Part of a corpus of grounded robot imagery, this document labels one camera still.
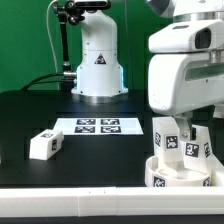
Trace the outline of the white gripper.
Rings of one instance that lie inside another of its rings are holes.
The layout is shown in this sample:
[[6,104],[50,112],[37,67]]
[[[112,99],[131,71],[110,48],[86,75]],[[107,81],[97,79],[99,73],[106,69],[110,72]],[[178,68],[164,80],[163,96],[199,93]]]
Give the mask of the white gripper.
[[[180,138],[192,140],[192,110],[224,101],[224,21],[173,23],[150,36],[149,50],[149,105],[175,115]],[[224,119],[224,106],[213,116]]]

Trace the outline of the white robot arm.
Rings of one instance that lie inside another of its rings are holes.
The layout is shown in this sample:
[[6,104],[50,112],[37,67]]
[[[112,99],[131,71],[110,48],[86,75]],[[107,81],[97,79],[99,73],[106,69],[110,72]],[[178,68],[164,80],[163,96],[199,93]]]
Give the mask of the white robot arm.
[[[75,92],[95,100],[122,92],[116,26],[104,11],[109,0],[73,0],[82,20],[83,59]],[[146,0],[174,22],[152,34],[149,105],[175,118],[181,138],[193,138],[191,112],[224,101],[224,0]]]

